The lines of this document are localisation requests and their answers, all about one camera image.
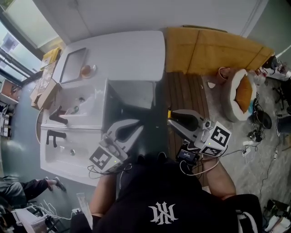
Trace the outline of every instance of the concrete floor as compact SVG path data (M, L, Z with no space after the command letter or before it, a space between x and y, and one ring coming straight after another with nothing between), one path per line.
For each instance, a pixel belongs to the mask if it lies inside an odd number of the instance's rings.
M270 159L274 154L275 146L279 142L276 135L276 116L275 112L280 109L275 105L274 99L277 98L273 85L274 81L269 81L269 85L264 84L258 89L260 94L260 104L263 109L272 117L273 127L266 130L266 138L258 146L257 152L252 151L246 158L237 152L222 158L222 163L235 182L238 193L253 193L259 196L262 179L266 177L267 168ZM35 136L35 121L38 111L30 107L30 93L34 84L29 84L23 88L23 92L16 108L12 121L12 139L1 140L1 154L5 175L18 176L20 181L29 181L31 179L41 179L45 176L54 178L55 175L40 169L40 145ZM228 121L222 112L219 101L220 87L209 89L205 86L206 97L208 101L211 120L219 121L232 131L231 141L228 152L244 148L242 142L248 140L246 135L251 131L251 123ZM162 85L159 83L156 89L156 106L150 111L123 106L118 100L111 99L111 110L107 112L107 129L111 123L126 119L140 119L145 125L141 137L130 151L130 154L146 154L149 152L167 150L167 130L166 130L166 111L165 101L163 99ZM288 180L291 157L290 151L281 152L279 146L278 159L273 162L269 178L265 180L262 189L261 204L266 203L269 198L283 202L289 202L291 194L289 188L291 183ZM55 188L53 192L46 190L36 200L38 203L45 199L51 203L60 216L69 218L71 209L78 208L79 203L76 193L84 192L86 199L90 201L94 187L84 185L60 177L67 188L67 193Z
M40 145L35 135L35 122L39 111L32 108L30 93L34 88L30 83L22 89L20 101L12 118L12 139L1 139L1 155L5 175L19 177L19 181L27 182L31 179L42 179L55 175L40 168ZM162 95L162 84L156 87L156 106L151 110L136 109L122 105L117 99L109 98L105 116L105 130L112 123L123 119L139 119L144 125L140 138L129 151L130 155L147 154L167 150L166 111ZM77 193L84 192L89 202L95 187L74 182L59 177L66 186L67 192L54 188L53 192L45 190L37 199L38 203L51 203L59 216L70 217L71 210L79 208Z
M219 121L232 132L226 153L244 149L245 147L242 143L249 141L247 134L251 132L251 122L248 120L233 123L227 120L220 103L221 87L216 86L214 89L210 89L206 83L204 86L211 120ZM275 104L275 99L278 98L278 95L272 90L274 86L279 86L279 83L276 80L268 79L268 86L262 84L257 89L260 95L259 104L272 119L272 128L264 131L266 137L258 145L258 151L255 152L255 148L251 147L251 152L246 157L243 157L241 152L236 152L221 159L222 164L236 185L238 194L252 193L258 197L260 196L262 179L267 177L267 169L271 157L273 157L275 147L279 143L279 138L276 134L276 111L280 112L281 105L279 103ZM261 192L260 202L262 207L270 198L285 203L290 201L291 179L289 178L289 173L291 167L291 149L284 152L281 151L281 149L286 147L287 145L283 145L283 143L278 146L277 160L273 161L269 170L269 178L264 181Z

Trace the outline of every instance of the faucet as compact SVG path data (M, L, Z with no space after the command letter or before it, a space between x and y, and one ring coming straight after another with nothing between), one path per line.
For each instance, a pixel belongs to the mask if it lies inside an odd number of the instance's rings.
M54 112L50 115L49 119L52 121L56 121L59 123L63 123L63 124L68 124L68 120L64 119L62 117L60 117L60 111L62 109L62 106L60 105L56 110L54 110Z
M57 144L56 144L56 142L55 142L55 138L56 138L56 137L61 137L61 138L66 138L66 137L67 137L66 133L61 133L61 132L57 132L57 131L53 131L53 130L49 129L49 130L47 131L47 135L46 135L46 144L47 144L47 145L49 144L49 137L50 137L50 136L53 136L53 144L54 144L54 148L57 147Z

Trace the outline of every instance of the jeans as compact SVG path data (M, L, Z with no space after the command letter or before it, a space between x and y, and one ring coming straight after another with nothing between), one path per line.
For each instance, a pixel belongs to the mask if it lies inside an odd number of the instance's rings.
M277 128L280 133L291 133L291 116L279 118Z

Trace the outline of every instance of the wooden floor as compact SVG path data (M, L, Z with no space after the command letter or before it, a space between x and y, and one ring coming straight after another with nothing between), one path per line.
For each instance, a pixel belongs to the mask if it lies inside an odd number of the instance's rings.
M166 104L172 110L191 109L209 118L208 106L202 78L199 75L184 75L183 73L167 73L165 81ZM183 139L168 127L169 153L175 160ZM200 179L201 184L206 186L204 176Z

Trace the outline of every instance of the bathroom sink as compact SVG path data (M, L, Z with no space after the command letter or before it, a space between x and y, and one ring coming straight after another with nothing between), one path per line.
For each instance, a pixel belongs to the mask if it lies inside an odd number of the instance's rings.
M46 144L48 130L41 129L40 167L58 176L96 186L98 179L89 178L87 167L92 164L89 158L98 147L101 131L51 128L66 134L65 139L56 138L57 147L54 148L52 136L49 137L49 144Z
M42 127L96 129L103 127L105 102L107 95L107 79L92 77L61 85L55 101L49 110L44 110ZM60 117L67 119L68 124L53 121L49 116L59 106Z

